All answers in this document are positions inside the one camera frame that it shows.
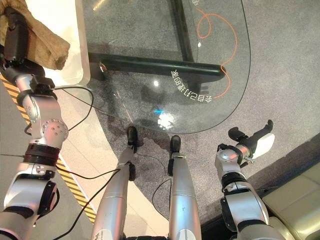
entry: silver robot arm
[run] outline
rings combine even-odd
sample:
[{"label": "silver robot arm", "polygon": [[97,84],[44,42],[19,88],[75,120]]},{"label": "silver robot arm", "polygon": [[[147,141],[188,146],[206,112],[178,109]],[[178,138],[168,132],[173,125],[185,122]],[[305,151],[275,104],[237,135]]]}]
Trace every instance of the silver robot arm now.
[{"label": "silver robot arm", "polygon": [[254,188],[247,182],[241,168],[268,152],[275,135],[270,133],[271,120],[252,137],[238,128],[232,128],[229,136],[239,142],[236,146],[221,144],[214,165],[222,184],[222,215],[226,226],[237,232],[237,240],[283,240],[282,235],[269,226],[267,208]]},{"label": "silver robot arm", "polygon": [[58,203],[59,191],[51,179],[68,128],[53,93],[53,81],[45,77],[40,65],[25,59],[25,18],[11,7],[4,13],[8,28],[5,46],[0,46],[0,72],[19,90],[17,103],[30,118],[32,139],[5,195],[4,210],[0,212],[0,239],[27,240],[36,220]]},{"label": "silver robot arm", "polygon": [[[0,212],[0,237],[27,240],[36,220],[48,214],[57,203],[59,191],[51,178],[55,176],[55,165],[68,128],[49,87],[53,84],[49,78],[22,74],[13,83],[30,118],[32,139],[5,195],[4,210]],[[46,93],[37,90],[44,86]]]}]

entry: wire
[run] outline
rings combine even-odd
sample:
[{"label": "wire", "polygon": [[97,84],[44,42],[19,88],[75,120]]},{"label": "wire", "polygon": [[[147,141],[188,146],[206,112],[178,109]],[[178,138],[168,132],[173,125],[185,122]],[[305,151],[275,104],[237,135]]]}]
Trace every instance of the wire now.
[{"label": "wire", "polygon": [[152,205],[153,205],[154,209],[155,209],[162,217],[164,217],[165,219],[166,219],[166,217],[156,208],[155,203],[154,203],[154,197],[155,197],[155,194],[156,194],[156,192],[158,191],[158,189],[159,189],[164,183],[168,182],[169,180],[170,180],[170,193],[169,193],[169,210],[170,210],[170,198],[171,198],[171,186],[172,186],[172,180],[171,180],[171,178],[169,178],[169,179],[165,180],[164,182],[162,182],[162,183],[155,189],[154,193],[152,194]]},{"label": "wire", "polygon": [[79,212],[78,216],[76,217],[76,219],[74,220],[72,226],[70,227],[70,229],[68,231],[66,231],[65,233],[61,234],[60,236],[54,238],[53,240],[58,240],[62,237],[64,237],[65,235],[68,235],[75,227],[75,225],[77,224],[81,214],[84,212],[85,208],[89,205],[89,203],[92,201],[92,199],[94,199],[107,185],[108,183],[111,181],[111,179],[120,171],[120,169],[115,169],[115,173],[112,174],[112,176],[109,178],[109,180],[106,182],[106,184],[104,184],[90,199],[89,201],[86,202],[86,204],[82,207],[81,211]]},{"label": "wire", "polygon": [[84,120],[87,119],[87,117],[89,116],[90,112],[91,112],[91,109],[94,105],[94,94],[92,93],[92,91],[86,87],[82,87],[82,86],[64,86],[64,87],[58,87],[58,88],[55,88],[54,90],[64,90],[64,89],[84,89],[86,91],[88,91],[91,95],[91,104],[90,104],[90,108],[89,108],[89,111],[87,113],[87,115],[81,120],[79,121],[76,125],[74,125],[73,127],[71,127],[69,129],[69,131],[71,131],[72,129],[74,129],[76,126],[78,126],[79,124],[81,124]]},{"label": "wire", "polygon": [[[64,92],[66,92],[67,94],[69,94],[70,96],[74,97],[75,99],[78,99],[80,102],[83,102],[84,104],[87,104],[88,106],[91,106],[90,103],[87,103],[86,101],[84,101],[84,100],[82,100],[81,98],[73,95],[72,93],[70,93],[70,92],[68,92],[68,91],[66,91],[66,90],[64,90],[64,89],[62,89],[62,90],[63,90]],[[96,107],[96,106],[92,106],[92,107],[93,107],[94,109],[97,109],[97,110],[103,112],[103,113],[106,112],[105,110],[102,110],[101,108],[98,108],[98,107]]]},{"label": "wire", "polygon": [[64,169],[58,167],[57,165],[55,165],[55,167],[56,167],[57,169],[59,169],[60,171],[63,171],[63,172],[69,173],[69,174],[73,174],[73,175],[76,175],[76,176],[78,176],[78,177],[80,177],[80,178],[88,179],[88,180],[90,180],[90,179],[96,179],[96,178],[99,178],[99,177],[101,177],[101,176],[103,176],[103,175],[106,175],[106,174],[109,174],[109,173],[112,173],[112,172],[114,172],[114,171],[119,170],[119,168],[117,168],[117,169],[114,169],[114,170],[111,170],[111,171],[107,171],[107,172],[105,172],[105,173],[102,173],[102,174],[100,174],[100,175],[98,175],[98,176],[86,177],[86,176],[82,176],[82,175],[80,175],[80,174],[78,174],[78,173],[75,173],[75,172],[73,172],[73,171],[64,170]]},{"label": "wire", "polygon": [[25,155],[13,155],[13,154],[0,154],[0,156],[8,156],[8,157],[17,157],[17,158],[24,158]]},{"label": "wire", "polygon": [[154,157],[154,156],[149,156],[149,155],[143,155],[143,154],[139,154],[139,153],[137,153],[137,155],[138,155],[138,156],[147,157],[147,158],[152,158],[152,159],[157,160],[157,161],[161,164],[161,166],[163,167],[164,175],[167,174],[167,172],[166,172],[166,167],[165,167],[165,166],[163,165],[163,163],[159,160],[159,158],[156,158],[156,157]]},{"label": "wire", "polygon": [[30,132],[28,132],[29,128],[31,128],[31,122],[28,124],[28,126],[25,127],[24,129],[24,133],[31,136],[32,134]]}]

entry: beige cushion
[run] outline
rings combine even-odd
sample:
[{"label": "beige cushion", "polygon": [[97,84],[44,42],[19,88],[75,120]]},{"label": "beige cushion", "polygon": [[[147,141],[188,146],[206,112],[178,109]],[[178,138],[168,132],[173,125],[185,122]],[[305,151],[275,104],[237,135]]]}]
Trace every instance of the beige cushion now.
[{"label": "beige cushion", "polygon": [[320,230],[320,163],[271,192],[263,201],[296,240],[313,239],[312,233]]},{"label": "beige cushion", "polygon": [[290,233],[289,229],[275,216],[269,218],[269,225],[275,228],[285,240],[295,240],[294,236]]}]

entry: cloth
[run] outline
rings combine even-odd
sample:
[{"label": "cloth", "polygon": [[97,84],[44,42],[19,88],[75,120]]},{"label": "cloth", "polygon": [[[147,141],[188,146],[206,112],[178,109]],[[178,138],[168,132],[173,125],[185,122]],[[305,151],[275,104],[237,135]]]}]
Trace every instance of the cloth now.
[{"label": "cloth", "polygon": [[0,0],[0,44],[5,45],[8,27],[4,14],[6,7],[12,7],[25,17],[29,32],[26,58],[45,68],[61,70],[68,58],[70,44],[36,20],[25,0]]}]

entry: glass tabletop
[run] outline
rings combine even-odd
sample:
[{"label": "glass tabletop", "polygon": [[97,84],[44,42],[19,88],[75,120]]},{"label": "glass tabletop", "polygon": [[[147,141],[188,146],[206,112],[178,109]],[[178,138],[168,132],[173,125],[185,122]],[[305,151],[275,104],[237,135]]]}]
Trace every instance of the glass tabletop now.
[{"label": "glass tabletop", "polygon": [[195,133],[224,121],[246,89],[239,0],[85,0],[94,106],[143,127]]}]

